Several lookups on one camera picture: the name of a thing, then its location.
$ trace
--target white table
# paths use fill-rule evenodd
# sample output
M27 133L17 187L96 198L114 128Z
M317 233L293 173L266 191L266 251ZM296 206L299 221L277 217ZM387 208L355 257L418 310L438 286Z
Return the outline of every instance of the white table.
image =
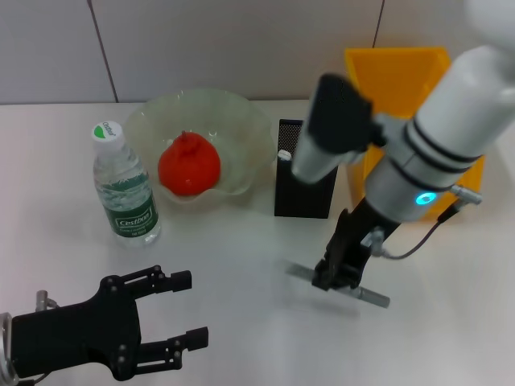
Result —
M306 101L256 102L278 119ZM337 214L349 205L342 170L330 220L275 218L274 176L214 208L157 197L163 234L145 249L113 241L93 187L91 127L123 122L136 104L0 107L0 311L32 312L46 289L60 305L91 297L109 274L155 264L190 269L193 289L138 301L144 342L208 326L207 349L185 352L178 372L126 385L513 385L515 382L515 130L490 151L485 203L442 226L412 258L372 259L362 284L388 310L286 277L282 261L313 267ZM403 253L429 224L388 240ZM118 385L90 364L52 374L53 386Z

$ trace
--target glass bowl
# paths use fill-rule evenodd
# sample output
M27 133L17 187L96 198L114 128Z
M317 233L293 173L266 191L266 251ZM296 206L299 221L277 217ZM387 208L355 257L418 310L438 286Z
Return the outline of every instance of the glass bowl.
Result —
M242 96L216 89L192 89L145 103L130 115L123 131L150 179L165 196L176 203L190 203L206 195L240 195L247 191L256 173L275 159L270 127L270 119ZM208 139L220 156L218 183L199 195L177 196L159 182L159 158L183 131Z

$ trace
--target yellow container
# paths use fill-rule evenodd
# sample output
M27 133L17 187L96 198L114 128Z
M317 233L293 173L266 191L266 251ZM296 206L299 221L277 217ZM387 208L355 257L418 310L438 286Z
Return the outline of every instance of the yellow container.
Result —
M345 63L350 80L373 102L374 113L409 119L439 82L451 60L442 47L353 48L345 50ZM379 149L370 148L361 163L348 168L355 205L365 197L365 178L382 156ZM481 157L458 183L478 191L483 165L484 157ZM425 219L435 219L454 200L451 193L445 193Z

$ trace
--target plastic bottle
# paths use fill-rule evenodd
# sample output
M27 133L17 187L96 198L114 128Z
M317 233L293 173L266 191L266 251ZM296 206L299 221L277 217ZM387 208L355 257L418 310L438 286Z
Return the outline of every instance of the plastic bottle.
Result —
M93 165L95 188L117 241L126 247L152 243L161 224L148 173L139 156L127 146L117 122L95 125L92 137L97 153Z

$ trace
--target red tomato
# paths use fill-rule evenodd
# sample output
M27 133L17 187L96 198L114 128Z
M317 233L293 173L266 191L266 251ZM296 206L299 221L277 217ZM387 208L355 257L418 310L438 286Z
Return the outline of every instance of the red tomato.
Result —
M197 133L179 135L158 164L159 181L176 195L198 195L220 178L215 147Z

